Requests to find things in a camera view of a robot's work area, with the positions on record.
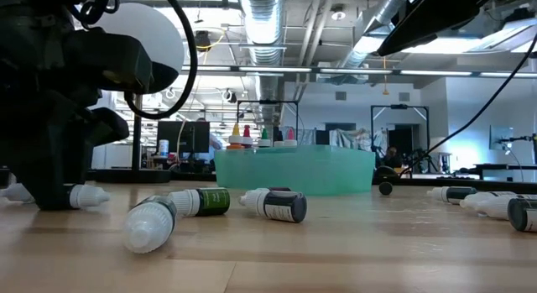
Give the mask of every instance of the cable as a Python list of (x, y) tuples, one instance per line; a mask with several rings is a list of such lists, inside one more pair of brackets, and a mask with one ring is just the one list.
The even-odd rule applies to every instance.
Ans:
[[(207, 62), (207, 56), (209, 55), (209, 53), (207, 52), (207, 54), (205, 55), (205, 58), (203, 59), (203, 64), (205, 64)], [(200, 87), (200, 82), (201, 82), (201, 76), (198, 78), (198, 82), (196, 83), (196, 88), (195, 88), (195, 94), (197, 93), (198, 91), (198, 88)], [(190, 101), (190, 106), (188, 107), (188, 110), (186, 111), (186, 113), (190, 112), (190, 110), (192, 109), (192, 104), (194, 104), (194, 95), (192, 95), (192, 101)], [(179, 135), (177, 136), (177, 155), (175, 156), (175, 158), (177, 159), (177, 161), (179, 161), (179, 147), (180, 147), (180, 141), (181, 141), (181, 134), (183, 133), (183, 129), (185, 128), (185, 124), (186, 124), (186, 117), (185, 119), (183, 120), (183, 123), (181, 124), (181, 129), (179, 130)]]
[(505, 145), (505, 148), (509, 149), (509, 154), (511, 154), (514, 157), (514, 160), (517, 161), (517, 164), (519, 165), (519, 168), (520, 168), (520, 177), (522, 178), (522, 182), (524, 183), (524, 170), (522, 169), (522, 165), (520, 164), (519, 159), (517, 158), (517, 156), (514, 154), (513, 150), (510, 147)]
[(487, 108), (494, 101), (494, 99), (496, 99), (496, 97), (500, 94), (500, 92), (502, 92), (503, 89), (511, 82), (511, 80), (513, 80), (514, 75), (516, 75), (517, 72), (519, 72), (519, 70), (522, 68), (522, 65), (524, 65), (524, 62), (529, 58), (531, 53), (534, 51), (536, 43), (537, 43), (537, 34), (535, 34), (534, 40), (532, 41), (531, 46), (528, 49), (528, 52), (526, 52), (526, 54), (524, 55), (524, 58), (522, 58), (522, 60), (517, 65), (517, 67), (514, 68), (514, 70), (511, 73), (511, 75), (509, 75), (507, 80), (505, 80), (505, 82), (498, 88), (498, 90), (496, 92), (494, 92), (493, 96), (490, 97), (490, 99), (488, 99), (487, 103), (485, 103), (485, 105), (479, 110), (479, 112), (476, 113), (475, 116), (473, 116), (472, 119), (470, 119), (470, 121), (468, 121), (468, 123), (466, 123), (461, 128), (457, 129), (457, 131), (455, 131), (454, 133), (450, 134), (445, 139), (441, 140), (437, 145), (429, 148), (429, 150), (427, 150), (427, 152), (425, 152), (423, 155), (421, 155), (412, 165), (410, 165), (409, 167), (405, 168), (403, 170), (403, 172), (400, 173), (399, 178), (402, 177), (405, 173), (407, 173), (410, 170), (412, 170), (412, 167), (414, 167), (416, 164), (418, 164), (424, 157), (429, 155), (433, 150), (437, 149), (438, 147), (440, 147), (440, 145), (442, 145), (443, 143), (447, 142), (449, 139), (455, 137), (456, 135), (458, 135), (459, 133), (464, 131), (466, 128), (470, 127), (470, 125), (472, 125), (474, 122), (476, 122), (476, 120), (485, 112), (485, 110), (487, 110)]
[(190, 70), (188, 73), (188, 79), (186, 80), (185, 89), (183, 90), (183, 93), (181, 94), (181, 97), (177, 101), (176, 104), (174, 104), (173, 107), (171, 107), (166, 112), (161, 113), (147, 113), (134, 105), (133, 101), (133, 94), (131, 92), (124, 92), (124, 98), (125, 102), (127, 103), (128, 107), (137, 115), (139, 115), (142, 118), (147, 118), (150, 120), (159, 120), (161, 118), (168, 118), (174, 113), (178, 112), (183, 105), (185, 104), (186, 100), (188, 99), (190, 92), (192, 91), (192, 87), (194, 86), (194, 83), (196, 81), (196, 74), (198, 71), (198, 56), (197, 56), (197, 50), (196, 50), (196, 41), (194, 38), (194, 32), (192, 31), (192, 27), (190, 26), (190, 21), (188, 20), (188, 17), (186, 17), (185, 11), (183, 11), (183, 8), (179, 5), (177, 0), (168, 0), (171, 7), (174, 9), (175, 13), (177, 13), (177, 16), (179, 17), (181, 23), (183, 24), (183, 28), (185, 29), (186, 34), (186, 40), (188, 41), (188, 50), (190, 52)]

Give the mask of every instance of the red bottle cap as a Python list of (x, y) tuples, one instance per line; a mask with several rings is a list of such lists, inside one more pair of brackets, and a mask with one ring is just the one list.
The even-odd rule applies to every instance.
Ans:
[(250, 125), (244, 125), (244, 135), (243, 137), (250, 138)]
[(295, 131), (292, 128), (287, 132), (287, 139), (295, 139)]

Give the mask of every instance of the black cable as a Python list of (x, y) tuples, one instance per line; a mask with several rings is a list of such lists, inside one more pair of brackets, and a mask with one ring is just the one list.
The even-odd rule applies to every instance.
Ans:
[(421, 160), (424, 157), (426, 157), (427, 155), (429, 155), (433, 150), (437, 149), (438, 147), (440, 147), (440, 145), (442, 145), (443, 143), (447, 142), (449, 139), (455, 137), (456, 135), (458, 135), (459, 133), (464, 131), (466, 128), (470, 127), (470, 125), (472, 125), (474, 122), (476, 122), (476, 120), (485, 112), (485, 110), (487, 110), (487, 108), (494, 101), (494, 99), (496, 99), (496, 97), (500, 94), (500, 92), (502, 92), (503, 89), (511, 82), (511, 80), (513, 80), (514, 76), (522, 68), (522, 65), (524, 65), (524, 62), (526, 62), (526, 60), (529, 58), (531, 53), (534, 51), (536, 43), (537, 43), (537, 34), (535, 34), (534, 40), (531, 43), (531, 46), (529, 47), (528, 52), (526, 52), (526, 54), (524, 55), (524, 58), (522, 58), (522, 60), (517, 65), (517, 67), (515, 67), (515, 69), (511, 73), (511, 75), (509, 75), (507, 80), (500, 86), (500, 88), (498, 88), (498, 90), (496, 92), (494, 92), (493, 96), (490, 97), (490, 99), (488, 99), (487, 103), (485, 103), (485, 105), (479, 110), (479, 112), (476, 113), (475, 116), (473, 116), (473, 118), (468, 123), (466, 123), (461, 128), (457, 129), (457, 131), (455, 131), (454, 133), (450, 134), (445, 139), (441, 140), (437, 145), (435, 145), (435, 146), (431, 147), (429, 150), (427, 150), (427, 152), (425, 152), (423, 155), (421, 155), (411, 166), (405, 168), (403, 170), (403, 172), (401, 172), (401, 174), (399, 175), (399, 178), (402, 177), (405, 173), (409, 172), (409, 170), (412, 170), (412, 167), (414, 167), (416, 164), (421, 162)]
[(192, 27), (190, 26), (188, 17), (186, 17), (185, 12), (181, 8), (177, 0), (168, 0), (168, 3), (174, 9), (175, 13), (177, 13), (177, 16), (179, 16), (179, 19), (181, 23), (183, 24), (183, 28), (185, 29), (186, 40), (188, 41), (188, 50), (190, 52), (190, 71), (188, 73), (188, 79), (186, 80), (185, 89), (183, 90), (181, 97), (179, 98), (177, 103), (174, 104), (174, 106), (171, 107), (166, 112), (155, 113), (155, 114), (144, 112), (138, 109), (136, 105), (134, 105), (132, 93), (130, 92), (123, 93), (125, 102), (127, 102), (128, 107), (140, 117), (147, 118), (150, 120), (159, 120), (161, 118), (168, 118), (174, 113), (178, 112), (183, 107), (183, 105), (185, 104), (186, 100), (188, 99), (190, 95), (190, 92), (192, 91), (192, 87), (194, 86), (194, 82), (196, 80), (196, 73), (198, 71), (198, 55), (197, 55), (197, 50), (196, 50), (196, 41), (194, 40), (194, 32), (192, 31)]

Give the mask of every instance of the light fixture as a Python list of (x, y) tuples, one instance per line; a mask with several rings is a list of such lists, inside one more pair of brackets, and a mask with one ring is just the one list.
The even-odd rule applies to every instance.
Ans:
[(325, 74), (346, 74), (346, 75), (390, 75), (391, 70), (369, 70), (369, 69), (320, 69), (321, 73)]
[(401, 71), (409, 76), (471, 76), (471, 71)]
[(332, 19), (334, 19), (336, 21), (340, 21), (343, 18), (345, 18), (345, 16), (347, 16), (347, 15), (345, 14), (345, 12), (343, 12), (343, 9), (344, 9), (344, 6), (342, 4), (333, 5), (332, 8), (331, 8)]
[[(488, 77), (488, 78), (507, 78), (511, 75), (511, 73), (508, 72), (482, 72), (479, 74), (481, 77)], [(537, 73), (517, 73), (514, 75), (515, 78), (523, 78), (523, 79), (537, 79)]]
[(246, 72), (299, 72), (299, 73), (311, 72), (310, 67), (241, 66), (238, 69), (240, 71), (246, 71)]
[(414, 54), (462, 54), (481, 44), (480, 39), (438, 38), (428, 44), (402, 50)]

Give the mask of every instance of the dropper bottle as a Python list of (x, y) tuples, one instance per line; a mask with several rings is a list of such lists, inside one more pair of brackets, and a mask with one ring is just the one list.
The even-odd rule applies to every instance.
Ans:
[(244, 149), (241, 133), (238, 130), (238, 123), (235, 123), (235, 126), (233, 126), (233, 133), (229, 136), (228, 141), (230, 145), (227, 146), (227, 149)]
[(296, 147), (298, 145), (297, 141), (295, 140), (295, 131), (290, 128), (287, 132), (287, 139), (284, 141), (285, 147)]
[(282, 133), (281, 130), (278, 131), (278, 137), (276, 138), (276, 140), (274, 141), (274, 147), (284, 147), (285, 146), (285, 143), (284, 143), (284, 134)]
[(272, 147), (272, 141), (269, 139), (269, 135), (267, 134), (267, 129), (263, 128), (263, 132), (261, 133), (261, 139), (258, 142), (259, 148), (268, 148)]
[(244, 125), (244, 134), (242, 135), (242, 146), (245, 149), (253, 147), (253, 139), (250, 137), (250, 125)]

